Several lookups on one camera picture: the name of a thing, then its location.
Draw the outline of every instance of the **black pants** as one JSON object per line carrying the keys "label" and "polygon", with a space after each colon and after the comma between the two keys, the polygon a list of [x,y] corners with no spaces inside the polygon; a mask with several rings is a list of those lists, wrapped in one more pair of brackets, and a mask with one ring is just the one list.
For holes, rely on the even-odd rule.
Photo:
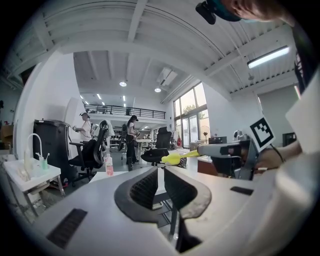
{"label": "black pants", "polygon": [[131,158],[132,163],[134,164],[137,161],[134,137],[131,135],[127,135],[125,137],[125,140],[126,140],[126,164],[128,164],[128,158]]}

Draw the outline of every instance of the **floor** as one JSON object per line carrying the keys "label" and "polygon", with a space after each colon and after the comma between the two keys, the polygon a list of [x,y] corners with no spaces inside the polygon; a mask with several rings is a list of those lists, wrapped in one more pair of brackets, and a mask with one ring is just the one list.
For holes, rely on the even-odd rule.
{"label": "floor", "polygon": [[[180,154],[184,153],[186,150],[182,149],[182,150],[178,150],[178,152]],[[112,157],[112,162],[113,162],[113,170],[114,172],[126,172],[128,171],[128,166],[126,165],[126,156],[125,154],[123,155],[123,160],[121,160],[121,156],[122,154],[119,152],[111,152],[110,153],[111,157]],[[186,165],[186,169],[193,171],[193,172],[197,172],[197,166],[198,166],[198,162],[197,162],[197,158],[188,158],[187,159],[187,165]],[[136,163],[133,165],[133,171],[136,169],[140,169],[140,168],[144,168],[144,167],[151,167],[151,163],[148,164],[139,164]],[[102,166],[99,169],[95,169],[95,171],[97,172],[105,172],[105,166]],[[69,185],[68,187],[66,187],[64,189],[66,196],[70,195],[71,193],[73,193],[74,191],[76,191],[78,188],[86,185],[89,183],[89,180],[83,179],[80,180],[78,182],[75,183],[75,187],[72,187],[71,185]],[[47,188],[43,191],[44,194],[44,198],[45,201],[48,204],[48,207],[55,205],[58,201],[62,200],[63,198],[61,197],[60,191],[58,189],[55,188]],[[36,207],[36,211],[39,215],[41,215],[45,210],[46,207],[41,203],[38,202],[35,204]],[[26,215],[29,218],[30,222],[33,223],[35,220],[34,215],[32,214],[32,212],[30,210],[26,211]],[[171,212],[167,213],[167,216],[169,219],[171,219]],[[162,234],[168,239],[168,241],[172,244],[173,247],[176,246],[176,242],[178,239],[178,225],[179,225],[179,215],[177,217],[177,221],[176,221],[176,227],[175,227],[175,234],[172,235],[170,234],[170,225],[165,225],[159,228],[159,230],[162,232]]]}

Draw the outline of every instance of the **person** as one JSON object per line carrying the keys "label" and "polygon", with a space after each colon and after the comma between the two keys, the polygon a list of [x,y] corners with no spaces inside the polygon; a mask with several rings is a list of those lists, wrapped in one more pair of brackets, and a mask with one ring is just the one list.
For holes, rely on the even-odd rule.
{"label": "person", "polygon": [[81,128],[79,127],[73,127],[72,129],[76,131],[77,133],[81,133],[81,140],[84,142],[88,142],[91,140],[91,122],[89,121],[89,115],[84,112],[81,114],[82,120],[84,121]]}
{"label": "person", "polygon": [[133,163],[137,162],[136,152],[135,152],[135,139],[136,134],[134,132],[135,122],[138,122],[138,118],[136,115],[130,117],[127,125],[126,125],[126,164],[130,165],[130,168],[133,167]]}
{"label": "person", "polygon": [[[207,0],[215,4],[210,11],[220,18],[237,22],[241,19],[249,21],[269,22],[282,20],[292,27],[292,34],[296,46],[296,61],[294,71],[298,79],[299,91],[302,94],[308,86],[314,71],[317,68],[318,60],[311,47],[306,47],[308,37],[301,26],[295,21],[288,10],[277,0]],[[278,147],[277,150],[284,160],[296,157],[302,153],[299,141],[295,141],[285,147]],[[282,159],[275,150],[264,150],[261,152],[255,169],[275,169],[282,164]]]}

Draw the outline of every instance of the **cap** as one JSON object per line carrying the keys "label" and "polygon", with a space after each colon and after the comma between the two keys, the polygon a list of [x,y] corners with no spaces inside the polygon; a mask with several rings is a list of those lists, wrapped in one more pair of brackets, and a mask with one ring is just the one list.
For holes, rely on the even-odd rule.
{"label": "cap", "polygon": [[139,122],[137,116],[134,114],[133,116],[131,116],[131,118],[135,119],[137,122]]}
{"label": "cap", "polygon": [[209,10],[219,16],[221,19],[228,22],[238,22],[240,17],[234,15],[221,3],[221,0],[207,0]]}

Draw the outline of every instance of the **woman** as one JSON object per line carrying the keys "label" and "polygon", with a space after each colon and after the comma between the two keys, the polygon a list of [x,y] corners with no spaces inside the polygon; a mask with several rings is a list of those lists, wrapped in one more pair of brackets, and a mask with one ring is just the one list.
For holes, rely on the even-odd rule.
{"label": "woman", "polygon": [[135,122],[138,122],[136,115],[131,116],[128,123],[126,124],[126,164],[130,165],[130,168],[133,167],[133,163],[137,161],[136,152],[135,152]]}
{"label": "woman", "polygon": [[88,142],[91,140],[91,122],[89,121],[89,115],[87,113],[80,114],[82,116],[82,120],[84,121],[81,128],[73,127],[72,129],[77,133],[81,133],[81,139],[84,142]]}

